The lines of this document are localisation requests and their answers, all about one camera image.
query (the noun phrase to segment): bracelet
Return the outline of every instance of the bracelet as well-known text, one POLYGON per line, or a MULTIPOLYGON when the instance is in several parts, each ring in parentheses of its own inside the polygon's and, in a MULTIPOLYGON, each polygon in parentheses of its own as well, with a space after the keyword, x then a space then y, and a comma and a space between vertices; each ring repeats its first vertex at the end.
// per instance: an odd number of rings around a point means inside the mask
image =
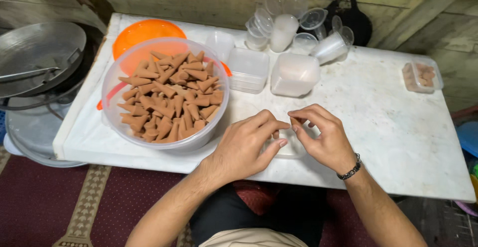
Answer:
POLYGON ((341 179, 341 180, 346 180, 346 179, 352 177, 352 176, 355 174, 355 172, 357 172, 358 170, 360 170, 360 167, 362 166, 362 161, 361 161, 361 159, 360 159, 360 155, 359 155, 359 154, 355 153, 355 155, 357 156, 357 163, 355 164, 355 167, 354 167, 351 171, 347 172, 346 174, 344 174, 344 175, 342 175, 342 176, 340 176, 340 175, 337 173, 337 177, 338 177, 339 179, 341 179))

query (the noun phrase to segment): clear plastic bucket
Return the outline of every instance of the clear plastic bucket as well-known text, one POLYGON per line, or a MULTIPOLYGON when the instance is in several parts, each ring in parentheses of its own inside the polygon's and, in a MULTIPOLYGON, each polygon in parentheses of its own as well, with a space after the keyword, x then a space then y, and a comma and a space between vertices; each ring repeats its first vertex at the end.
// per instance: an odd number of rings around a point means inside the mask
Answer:
POLYGON ((135 45, 134 47, 131 47, 128 49, 128 51, 123 53, 106 73, 101 90, 101 100, 103 103, 103 113, 105 114, 105 117, 111 128, 125 140, 136 145, 152 149, 170 149, 177 152, 187 152, 199 149, 200 147, 206 145, 206 143, 211 139, 219 120, 226 110, 229 101, 229 91, 229 79, 224 71, 224 67, 222 66, 218 57, 210 49, 190 40, 167 37, 147 40, 135 45), (164 144, 147 143, 138 137, 134 137, 128 124, 121 123, 122 117, 120 116, 120 113, 127 113, 127 111, 118 107, 116 104, 124 103, 121 95, 129 90, 129 85, 121 82, 118 77, 129 76, 123 72, 123 70, 134 70, 140 60, 147 60, 149 58, 151 50, 167 55, 185 53, 188 50, 196 55, 202 50, 205 52, 204 62, 208 62, 210 60, 214 61, 214 76, 219 76, 219 84, 221 84, 219 90, 224 91, 221 108, 210 123, 208 123, 196 134, 184 140, 164 144))

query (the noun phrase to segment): white table top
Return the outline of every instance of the white table top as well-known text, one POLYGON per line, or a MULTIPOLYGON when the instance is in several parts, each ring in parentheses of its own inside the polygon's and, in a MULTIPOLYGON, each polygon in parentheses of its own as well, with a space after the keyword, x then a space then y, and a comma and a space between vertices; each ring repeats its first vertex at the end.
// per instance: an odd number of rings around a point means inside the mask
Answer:
MULTIPOLYGON (((106 40, 55 140, 59 160, 138 169, 191 172, 212 153, 230 123, 269 109, 288 121, 287 111, 321 104, 344 124, 355 152, 390 194, 475 201, 463 153, 441 91, 419 94, 405 89, 401 69, 410 55, 353 47, 348 58, 321 67, 321 79, 303 98, 271 94, 269 82, 257 95, 231 91, 228 110, 213 139, 188 154, 142 148, 123 140, 103 124, 96 109, 106 71, 113 64, 111 45, 128 25, 145 17, 114 13, 106 40)), ((230 33, 236 47, 245 31, 174 22, 188 39, 205 43, 214 30, 230 33)), ((267 49, 270 67, 278 54, 267 49)), ((312 157, 275 158, 252 180, 344 189, 335 173, 312 157)))

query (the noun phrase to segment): red patterned carpet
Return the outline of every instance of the red patterned carpet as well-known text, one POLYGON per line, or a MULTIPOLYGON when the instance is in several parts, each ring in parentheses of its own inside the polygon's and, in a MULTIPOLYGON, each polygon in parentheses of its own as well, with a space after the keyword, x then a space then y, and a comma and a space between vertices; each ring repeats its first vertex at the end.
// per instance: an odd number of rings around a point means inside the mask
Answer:
MULTIPOLYGON (((0 246, 55 244, 67 232, 87 171, 88 166, 56 169, 10 157, 0 174, 0 246)), ((177 173, 112 167, 91 228, 93 246, 124 246, 142 215, 181 178, 177 173)), ((332 211, 320 247, 376 246, 346 191, 328 190, 327 201, 332 211)))

